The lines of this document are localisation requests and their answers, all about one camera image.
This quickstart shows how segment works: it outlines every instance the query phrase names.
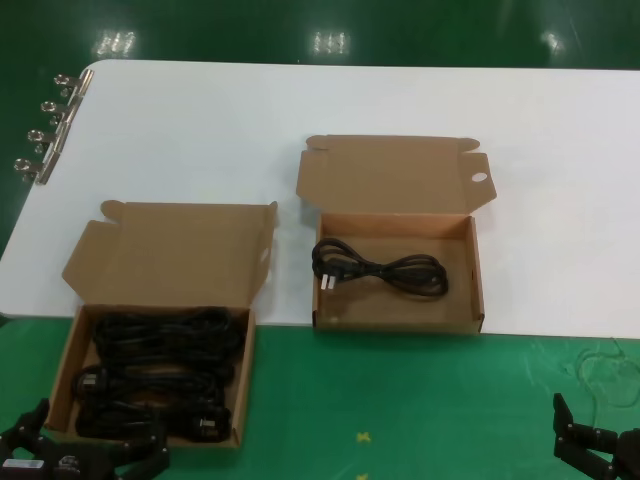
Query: white tabletop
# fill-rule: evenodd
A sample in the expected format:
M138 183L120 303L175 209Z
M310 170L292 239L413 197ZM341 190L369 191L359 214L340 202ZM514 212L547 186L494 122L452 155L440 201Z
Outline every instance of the white tabletop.
M60 274L103 200L279 202L263 324L310 324L313 134L473 137L498 198L475 216L489 333L640 338L640 72L108 60L0 262L0 311L70 317Z

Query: green epoxy floor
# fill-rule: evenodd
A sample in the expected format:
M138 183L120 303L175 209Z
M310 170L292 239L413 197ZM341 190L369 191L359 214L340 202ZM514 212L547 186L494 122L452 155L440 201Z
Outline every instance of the green epoxy floor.
M29 189L13 161L37 158L26 132L49 128L57 73L102 58L638 69L639 27L637 0L5 0L0 250ZM0 430L49 394L68 329L0 329ZM637 426L639 365L633 341L260 328L244 447L177 451L162 478L583 478L552 456L551 395L578 421Z

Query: open cardboard box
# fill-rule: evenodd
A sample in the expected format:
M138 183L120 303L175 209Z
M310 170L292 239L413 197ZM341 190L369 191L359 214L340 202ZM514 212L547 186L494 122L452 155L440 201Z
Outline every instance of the open cardboard box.
M104 202L101 210L108 221L87 224L62 275L85 305L69 332L45 426L62 440L83 440L75 430L79 404L71 394L71 381L79 370L98 363L91 336L101 313L167 314L227 307L246 328L244 352L225 389L231 437L223 443L192 443L170 436L168 444L240 446L256 328L250 304L269 273L276 209L275 202Z
M409 296L365 277L321 290L317 328L477 333L484 320L476 229L469 214L496 197L489 162L470 138L313 136L298 195L321 209L317 239L338 238L378 263L426 253L447 270L449 292Z

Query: black power cord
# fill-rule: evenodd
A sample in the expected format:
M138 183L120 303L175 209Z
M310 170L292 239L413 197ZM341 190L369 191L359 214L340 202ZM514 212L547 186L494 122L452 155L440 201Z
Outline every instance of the black power cord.
M132 438L161 421L169 434L191 441L229 438L224 387L233 379L231 362L242 352L244 332L228 310L109 313L96 323L93 341L101 364L79 372L72 384L81 402L80 436Z
M313 273L322 280L323 290L372 276L412 295L441 297L449 291L447 271L431 255L410 255L380 264L361 257L341 240L324 238L314 247L311 258Z

